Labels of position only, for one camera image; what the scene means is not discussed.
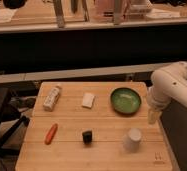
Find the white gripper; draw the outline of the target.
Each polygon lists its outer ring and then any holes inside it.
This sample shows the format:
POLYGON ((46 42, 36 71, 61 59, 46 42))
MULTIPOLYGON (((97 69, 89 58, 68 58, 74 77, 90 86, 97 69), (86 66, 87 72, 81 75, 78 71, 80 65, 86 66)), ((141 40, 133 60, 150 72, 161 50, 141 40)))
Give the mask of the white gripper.
POLYGON ((147 101, 147 104, 149 105, 148 123, 153 125, 159 120, 162 114, 162 110, 158 108, 158 103, 152 95, 152 88, 148 89, 148 92, 146 95, 146 101, 147 101))

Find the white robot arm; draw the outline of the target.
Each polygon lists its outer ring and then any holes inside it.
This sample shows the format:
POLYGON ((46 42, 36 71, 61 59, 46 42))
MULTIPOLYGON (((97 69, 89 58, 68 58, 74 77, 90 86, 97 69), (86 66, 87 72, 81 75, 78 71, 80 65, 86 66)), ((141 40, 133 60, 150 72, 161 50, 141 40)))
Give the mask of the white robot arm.
POLYGON ((151 75, 151 82, 146 95, 149 124, 159 119, 172 99, 187 108, 187 62, 175 62, 156 69, 151 75))

